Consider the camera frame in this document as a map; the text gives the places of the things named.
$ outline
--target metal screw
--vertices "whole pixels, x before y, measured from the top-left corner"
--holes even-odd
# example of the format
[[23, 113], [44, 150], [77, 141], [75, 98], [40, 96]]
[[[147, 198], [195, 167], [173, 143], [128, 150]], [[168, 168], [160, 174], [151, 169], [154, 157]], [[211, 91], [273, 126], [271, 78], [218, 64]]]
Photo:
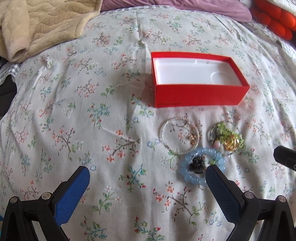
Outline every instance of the metal screw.
[[284, 196], [282, 196], [282, 195], [279, 196], [279, 200], [281, 202], [286, 202], [287, 201], [287, 199]]
[[248, 199], [252, 199], [252, 198], [254, 198], [254, 194], [251, 193], [251, 192], [245, 192], [244, 196], [245, 196], [246, 198], [248, 198]]
[[51, 194], [49, 192], [45, 192], [45, 193], [42, 194], [41, 197], [42, 197], [42, 199], [47, 200], [47, 199], [50, 198], [50, 196], [51, 196]]
[[17, 197], [12, 197], [10, 199], [10, 203], [16, 203], [17, 202]]

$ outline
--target purple pillow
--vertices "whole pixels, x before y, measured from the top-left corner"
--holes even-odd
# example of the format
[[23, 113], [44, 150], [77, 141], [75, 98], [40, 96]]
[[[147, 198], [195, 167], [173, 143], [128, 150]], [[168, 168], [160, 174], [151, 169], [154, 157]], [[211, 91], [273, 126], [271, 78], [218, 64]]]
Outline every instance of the purple pillow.
[[239, 0], [103, 0], [101, 11], [143, 5], [169, 5], [178, 9], [223, 14], [239, 22], [249, 22], [252, 15]]

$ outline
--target jewelry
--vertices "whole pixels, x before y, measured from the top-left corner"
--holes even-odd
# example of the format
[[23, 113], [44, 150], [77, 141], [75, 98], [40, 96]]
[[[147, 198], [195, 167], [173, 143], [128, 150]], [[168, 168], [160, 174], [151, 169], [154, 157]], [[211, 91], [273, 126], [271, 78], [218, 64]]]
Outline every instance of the jewelry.
[[[238, 131], [238, 133], [226, 128], [225, 123], [232, 124]], [[224, 153], [222, 156], [231, 156], [239, 148], [243, 146], [244, 139], [236, 124], [230, 121], [220, 121], [214, 125], [210, 132], [210, 140], [213, 147], [218, 149], [223, 144], [225, 150], [230, 153]]]
[[213, 160], [210, 161], [210, 164], [216, 164], [222, 172], [225, 171], [225, 158], [222, 156], [221, 152], [216, 149], [198, 147], [192, 152], [186, 154], [184, 160], [180, 162], [181, 168], [179, 169], [179, 173], [184, 177], [186, 182], [199, 184], [201, 186], [206, 185], [205, 177], [198, 178], [190, 173], [194, 172], [201, 174], [206, 170], [203, 159], [204, 155], [208, 155], [213, 158]]
[[[172, 148], [171, 148], [171, 147], [170, 147], [170, 146], [164, 141], [164, 138], [163, 138], [163, 131], [164, 131], [166, 125], [169, 124], [169, 123], [172, 122], [172, 121], [177, 121], [177, 120], [183, 120], [183, 121], [185, 121], [185, 124], [183, 125], [183, 127], [184, 127], [185, 125], [187, 125], [187, 124], [191, 127], [191, 130], [190, 130], [190, 132], [189, 132], [189, 134], [188, 134], [188, 135], [189, 135], [188, 138], [189, 138], [189, 140], [190, 140], [191, 145], [193, 145], [193, 147], [192, 147], [190, 150], [188, 150], [188, 151], [181, 152], [181, 151], [178, 151], [178, 150], [173, 150], [173, 149], [172, 149]], [[185, 117], [175, 117], [175, 118], [172, 118], [172, 119], [166, 121], [166, 122], [163, 124], [163, 126], [162, 126], [162, 128], [161, 128], [161, 131], [160, 131], [160, 142], [163, 143], [163, 145], [164, 145], [164, 146], [165, 146], [165, 147], [166, 147], [171, 153], [173, 153], [174, 155], [179, 155], [179, 156], [180, 156], [180, 155], [186, 155], [186, 154], [192, 152], [192, 151], [197, 147], [199, 140], [200, 140], [200, 133], [198, 132], [197, 127], [196, 127], [194, 124], [192, 124], [191, 122], [189, 122], [188, 119], [185, 118]]]

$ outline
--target quilted beige blanket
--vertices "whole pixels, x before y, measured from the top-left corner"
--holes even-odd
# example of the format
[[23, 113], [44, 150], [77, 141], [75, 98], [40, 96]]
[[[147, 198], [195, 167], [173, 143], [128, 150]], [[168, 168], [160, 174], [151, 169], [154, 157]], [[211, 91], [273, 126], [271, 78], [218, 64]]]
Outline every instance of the quilted beige blanket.
[[0, 0], [0, 56], [23, 62], [79, 38], [102, 0]]

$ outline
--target red box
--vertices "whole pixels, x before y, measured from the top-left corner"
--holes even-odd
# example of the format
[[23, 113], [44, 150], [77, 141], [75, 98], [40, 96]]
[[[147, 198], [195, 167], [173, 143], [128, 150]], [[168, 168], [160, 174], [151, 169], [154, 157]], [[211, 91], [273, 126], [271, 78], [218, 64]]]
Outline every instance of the red box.
[[152, 52], [151, 58], [156, 108], [238, 105], [250, 88], [230, 57]]

